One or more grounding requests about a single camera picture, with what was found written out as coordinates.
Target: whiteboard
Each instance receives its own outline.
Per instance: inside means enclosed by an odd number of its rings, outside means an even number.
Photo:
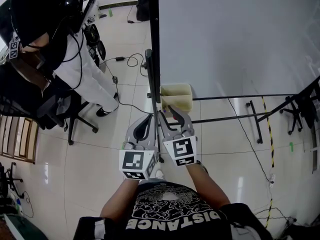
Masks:
[[[296,94],[319,76],[320,0],[159,0],[161,84]]]

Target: black t-shirt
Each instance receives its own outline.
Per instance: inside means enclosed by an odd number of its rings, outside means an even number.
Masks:
[[[192,189],[165,181],[139,185],[124,217],[119,223],[82,217],[73,239],[272,239],[247,205],[228,204],[214,210]]]

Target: power cable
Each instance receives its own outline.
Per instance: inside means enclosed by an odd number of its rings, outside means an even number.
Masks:
[[[147,75],[142,74],[142,65],[143,65],[143,63],[144,63],[144,59],[145,59],[145,58],[144,58],[144,56],[143,56],[141,53],[134,53],[134,54],[132,54],[132,55],[129,56],[129,57],[109,58],[109,59],[103,61],[102,63],[100,63],[99,65],[102,65],[103,63],[106,63],[106,62],[111,61],[111,60],[124,61],[124,60],[127,59],[127,62],[126,62],[127,66],[130,67],[130,68],[134,68],[135,66],[137,66],[137,65],[139,64],[138,59],[137,59],[136,57],[134,57],[134,55],[140,55],[140,56],[142,57],[142,62],[141,62],[141,64],[140,64],[140,75],[143,76],[143,77],[145,77],[145,78],[147,78],[147,77],[148,77]],[[134,65],[129,65],[130,59],[135,59],[136,64],[134,64]]]
[[[229,101],[229,103],[230,103],[230,105],[231,105],[231,107],[232,107],[235,115],[238,116],[238,115],[237,115],[237,112],[236,112],[236,110],[235,110],[234,106],[232,105],[232,103],[231,103],[231,101],[230,101],[229,98],[228,98],[228,101]],[[249,137],[248,137],[248,135],[247,135],[247,133],[246,133],[246,131],[245,131],[245,129],[244,129],[244,127],[243,127],[243,125],[242,125],[242,123],[241,123],[241,121],[240,121],[239,118],[238,118],[238,120],[239,120],[239,123],[240,123],[240,125],[241,125],[241,128],[242,128],[242,130],[243,130],[243,132],[244,132],[247,140],[248,140],[249,143],[250,143],[250,146],[251,146],[251,148],[252,148],[252,151],[254,152],[255,157],[256,157],[256,159],[257,159],[258,162],[259,162],[259,165],[260,165],[260,167],[261,167],[261,170],[262,170],[262,172],[263,172],[263,174],[264,174],[265,179],[266,179],[269,183],[273,184],[274,182],[268,179],[267,174],[266,174],[264,168],[262,167],[262,164],[261,164],[261,162],[260,162],[260,160],[259,160],[259,158],[258,158],[258,156],[257,156],[257,153],[256,153],[256,151],[254,150],[254,147],[252,146],[251,141],[250,141],[250,139],[249,139]]]
[[[28,217],[28,218],[33,218],[34,215],[35,215],[35,213],[34,213],[34,209],[33,209],[33,207],[32,207],[32,203],[31,203],[31,201],[30,201],[30,196],[29,196],[29,194],[28,194],[27,191],[24,191],[23,194],[24,194],[24,193],[26,193],[26,194],[28,195],[28,197],[25,198],[25,201],[26,201],[27,204],[30,204],[31,211],[32,211],[32,215],[29,216],[29,215],[27,215],[27,214],[25,214],[25,213],[23,213],[23,215],[26,216],[26,217]]]
[[[143,21],[136,22],[136,21],[133,21],[133,20],[128,20],[129,15],[130,15],[133,7],[134,7],[134,4],[131,6],[131,9],[130,9],[130,11],[128,13],[128,16],[126,17],[126,22],[128,22],[129,24],[142,23]]]
[[[111,70],[110,70],[110,68],[108,67],[108,65],[107,65],[107,63],[106,63],[105,61],[104,61],[104,64],[105,64],[106,67],[108,68],[110,74],[118,80],[118,78],[111,73]],[[149,113],[149,112],[143,111],[143,110],[141,110],[140,108],[136,107],[135,105],[122,103],[122,102],[120,101],[120,93],[119,93],[119,90],[118,90],[118,84],[117,84],[117,83],[115,83],[115,87],[116,87],[116,92],[118,93],[118,101],[119,101],[119,103],[120,103],[121,105],[134,107],[134,108],[136,108],[137,110],[141,111],[142,113],[153,114],[153,113]]]
[[[80,50],[78,50],[77,54],[74,55],[71,59],[64,60],[64,61],[62,61],[62,63],[64,63],[64,62],[70,62],[70,61],[72,61],[75,57],[77,57],[78,54],[80,53],[83,45],[84,45],[84,32],[82,31],[82,41],[81,41]]]

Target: human arm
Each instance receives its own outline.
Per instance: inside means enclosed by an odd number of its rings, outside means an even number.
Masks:
[[[201,165],[194,163],[186,166],[199,196],[213,209],[229,205],[230,201],[223,190],[214,182]]]
[[[125,179],[103,206],[100,217],[109,218],[115,222],[120,220],[135,197],[138,184],[139,180]]]

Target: tiled floor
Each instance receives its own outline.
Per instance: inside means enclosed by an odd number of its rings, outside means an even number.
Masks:
[[[149,23],[128,24],[129,7],[116,8],[113,17],[106,17],[96,23],[102,41],[106,46],[107,59],[128,57],[134,53],[144,54],[151,48]],[[139,64],[142,58],[137,55]],[[148,79],[140,75],[138,66],[129,67],[125,61],[108,61],[113,75],[118,76],[118,91],[124,104],[133,104],[151,112]],[[110,77],[108,69],[105,74]],[[257,113],[264,112],[262,99],[252,99]],[[284,97],[265,97],[268,110],[273,109]],[[249,98],[230,100],[237,115],[251,113],[246,107]],[[41,130],[37,140],[35,165],[17,162],[15,175],[24,182],[18,183],[19,191],[27,190],[34,209],[31,221],[50,240],[71,240],[78,219],[83,216],[98,216],[108,198],[123,180],[118,171],[118,152],[122,147],[129,125],[144,114],[131,106],[119,105],[117,111],[98,118],[98,107],[91,105],[82,116],[99,127],[94,134],[86,125],[78,122],[74,130],[74,145],[68,146],[62,128]],[[190,117],[193,120],[234,116],[227,99],[194,101]],[[269,175],[276,175],[272,188],[273,207],[278,207],[285,216],[298,219],[300,224],[310,223],[320,213],[320,173],[312,174],[313,157],[311,131],[305,127],[295,130],[291,136],[288,130],[292,117],[276,113],[270,118],[274,143],[275,167],[271,168],[271,146],[267,122],[260,124],[263,144],[257,144],[258,133],[253,118],[243,118],[241,123],[250,139],[256,155]],[[247,204],[255,213],[267,209],[270,194],[265,176],[254,152],[237,119],[195,124],[198,137],[198,159],[208,169],[211,177],[221,186],[232,202]],[[165,163],[162,169],[169,181],[194,188],[186,168],[176,168],[161,145]],[[0,157],[8,167],[10,159]],[[30,214],[30,206],[22,201],[23,211]],[[265,218],[267,211],[258,215]],[[271,217],[279,217],[272,210]],[[284,228],[285,219],[272,219],[268,229],[277,236]]]

